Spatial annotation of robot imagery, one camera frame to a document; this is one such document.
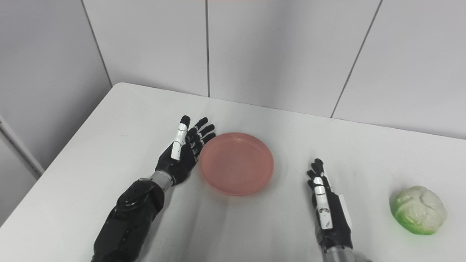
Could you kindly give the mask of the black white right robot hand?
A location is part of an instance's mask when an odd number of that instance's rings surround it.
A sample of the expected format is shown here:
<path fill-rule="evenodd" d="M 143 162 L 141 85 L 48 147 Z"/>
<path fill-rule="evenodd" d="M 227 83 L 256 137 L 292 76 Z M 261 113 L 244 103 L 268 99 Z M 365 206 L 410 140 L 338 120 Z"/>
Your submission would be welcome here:
<path fill-rule="evenodd" d="M 328 180 L 321 159 L 311 163 L 307 171 L 311 201 L 317 220 L 317 241 L 323 251 L 333 247 L 352 249 L 351 221 L 342 195 L 336 194 Z"/>

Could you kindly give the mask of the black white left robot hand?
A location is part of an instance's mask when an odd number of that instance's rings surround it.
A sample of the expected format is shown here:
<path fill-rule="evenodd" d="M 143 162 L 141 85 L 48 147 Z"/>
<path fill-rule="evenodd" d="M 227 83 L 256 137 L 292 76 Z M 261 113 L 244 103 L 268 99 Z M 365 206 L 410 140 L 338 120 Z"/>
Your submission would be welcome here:
<path fill-rule="evenodd" d="M 207 117 L 190 127 L 191 118 L 184 115 L 173 142 L 159 157 L 155 171 L 170 176 L 172 185 L 183 183 L 196 166 L 205 145 L 215 138 L 215 125 Z"/>

